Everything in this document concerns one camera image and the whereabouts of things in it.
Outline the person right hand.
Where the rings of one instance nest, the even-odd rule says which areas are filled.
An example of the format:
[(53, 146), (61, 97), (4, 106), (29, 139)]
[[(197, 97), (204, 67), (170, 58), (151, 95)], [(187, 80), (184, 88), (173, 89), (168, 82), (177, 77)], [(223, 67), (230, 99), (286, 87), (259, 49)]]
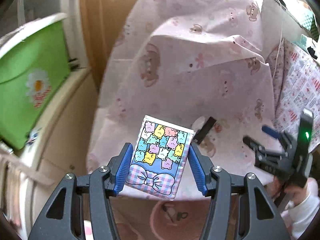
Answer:
[[(272, 197), (277, 197), (280, 195), (282, 184), (280, 183), (277, 177), (273, 179), (273, 195)], [(291, 196), (291, 201), (294, 206), (301, 204), (308, 196), (308, 183), (304, 185), (304, 187), (299, 187), (295, 184), (290, 184), (283, 189), (286, 194)]]

